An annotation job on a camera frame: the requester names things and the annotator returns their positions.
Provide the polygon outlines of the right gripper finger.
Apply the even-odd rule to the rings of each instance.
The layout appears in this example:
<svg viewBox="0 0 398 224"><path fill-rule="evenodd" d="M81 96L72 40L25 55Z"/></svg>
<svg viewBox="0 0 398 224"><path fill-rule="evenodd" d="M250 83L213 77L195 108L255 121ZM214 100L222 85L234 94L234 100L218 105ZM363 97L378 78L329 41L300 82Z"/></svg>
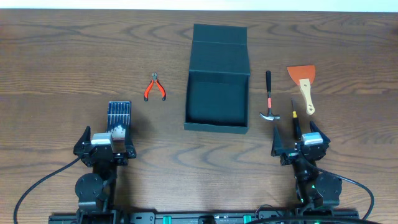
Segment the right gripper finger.
<svg viewBox="0 0 398 224"><path fill-rule="evenodd" d="M330 143L330 139L322 131L320 131L319 127L315 124L314 121L310 121L310 129L313 133L319 133L325 144Z"/></svg>
<svg viewBox="0 0 398 224"><path fill-rule="evenodd" d="M280 138L279 130L277 126L274 126L271 156L280 156L283 153L283 150L284 146Z"/></svg>

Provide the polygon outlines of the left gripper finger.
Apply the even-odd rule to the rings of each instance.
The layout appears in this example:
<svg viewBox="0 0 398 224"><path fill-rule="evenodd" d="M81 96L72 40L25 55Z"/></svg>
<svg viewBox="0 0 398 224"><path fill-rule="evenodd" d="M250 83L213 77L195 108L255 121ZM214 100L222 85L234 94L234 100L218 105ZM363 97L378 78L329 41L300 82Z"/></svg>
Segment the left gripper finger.
<svg viewBox="0 0 398 224"><path fill-rule="evenodd" d="M87 143L90 143L91 140L91 128L87 126L81 136L81 138L76 143L77 149L83 149Z"/></svg>
<svg viewBox="0 0 398 224"><path fill-rule="evenodd" d="M132 143L132 139L131 139L131 135L130 135L130 125L127 125L126 129L125 129L124 146L127 151L134 150L134 145Z"/></svg>

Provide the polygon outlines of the black yellow screwdriver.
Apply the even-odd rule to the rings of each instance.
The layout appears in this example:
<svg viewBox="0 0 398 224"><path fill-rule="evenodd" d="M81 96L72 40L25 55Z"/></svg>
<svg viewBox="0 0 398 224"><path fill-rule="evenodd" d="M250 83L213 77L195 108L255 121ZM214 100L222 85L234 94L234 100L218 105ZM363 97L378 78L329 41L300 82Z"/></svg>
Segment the black yellow screwdriver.
<svg viewBox="0 0 398 224"><path fill-rule="evenodd" d="M300 141L302 137L302 130L300 127L299 117L297 115L293 99L291 99L291 103L292 103L292 123L293 123L294 138L297 141Z"/></svg>

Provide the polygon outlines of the small claw hammer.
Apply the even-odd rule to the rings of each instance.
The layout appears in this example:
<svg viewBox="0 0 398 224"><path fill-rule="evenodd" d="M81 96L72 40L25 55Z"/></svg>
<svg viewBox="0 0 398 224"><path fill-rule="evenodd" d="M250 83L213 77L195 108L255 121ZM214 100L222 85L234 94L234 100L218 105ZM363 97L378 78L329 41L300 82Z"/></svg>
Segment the small claw hammer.
<svg viewBox="0 0 398 224"><path fill-rule="evenodd" d="M267 114L259 113L262 119L268 121L280 120L280 116L272 113L272 98L271 98L271 71L267 70L266 74L266 88L267 88Z"/></svg>

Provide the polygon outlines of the blue screwdriver bit set case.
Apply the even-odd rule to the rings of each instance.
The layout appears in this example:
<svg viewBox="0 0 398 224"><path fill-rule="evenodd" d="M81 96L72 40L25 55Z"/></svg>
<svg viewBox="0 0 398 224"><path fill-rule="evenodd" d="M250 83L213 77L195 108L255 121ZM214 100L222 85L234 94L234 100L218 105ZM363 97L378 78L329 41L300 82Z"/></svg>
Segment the blue screwdriver bit set case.
<svg viewBox="0 0 398 224"><path fill-rule="evenodd" d="M110 133L114 140L124 140L131 124L131 102L110 101L108 105L108 119L106 133Z"/></svg>

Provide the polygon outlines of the orange scraper wooden handle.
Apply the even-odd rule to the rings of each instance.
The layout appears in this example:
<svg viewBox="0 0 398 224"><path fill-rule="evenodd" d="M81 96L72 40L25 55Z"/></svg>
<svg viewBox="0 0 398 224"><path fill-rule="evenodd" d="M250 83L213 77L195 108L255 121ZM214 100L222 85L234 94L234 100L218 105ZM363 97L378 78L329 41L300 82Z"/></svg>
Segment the orange scraper wooden handle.
<svg viewBox="0 0 398 224"><path fill-rule="evenodd" d="M304 98L305 109L308 115L315 112L315 107L312 103L311 84L315 79L314 65L300 65L287 67L288 74L291 79L299 86L300 92Z"/></svg>

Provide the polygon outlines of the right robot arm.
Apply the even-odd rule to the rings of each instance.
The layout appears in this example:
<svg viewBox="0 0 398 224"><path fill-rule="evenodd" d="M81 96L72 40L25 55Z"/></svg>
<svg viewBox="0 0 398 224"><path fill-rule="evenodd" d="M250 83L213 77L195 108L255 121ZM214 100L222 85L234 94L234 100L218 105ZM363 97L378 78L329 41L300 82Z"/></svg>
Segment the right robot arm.
<svg viewBox="0 0 398 224"><path fill-rule="evenodd" d="M296 194L305 206L331 210L340 204L342 181L317 167L316 162L326 156L330 139L312 121L310 129L311 132L303 134L292 147L285 147L275 126L271 156L279 157L282 166L293 167Z"/></svg>

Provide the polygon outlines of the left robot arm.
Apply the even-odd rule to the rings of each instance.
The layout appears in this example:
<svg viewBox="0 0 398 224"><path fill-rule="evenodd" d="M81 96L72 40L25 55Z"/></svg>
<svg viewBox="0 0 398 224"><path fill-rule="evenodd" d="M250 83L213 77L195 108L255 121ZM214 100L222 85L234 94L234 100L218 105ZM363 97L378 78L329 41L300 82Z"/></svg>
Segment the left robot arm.
<svg viewBox="0 0 398 224"><path fill-rule="evenodd" d="M107 213L114 207L117 169L128 165L136 158L136 150L130 137L130 125L124 125L124 152L113 151L111 133L91 135L86 127L73 148L74 155L93 170L81 176L75 185L79 211L85 213Z"/></svg>

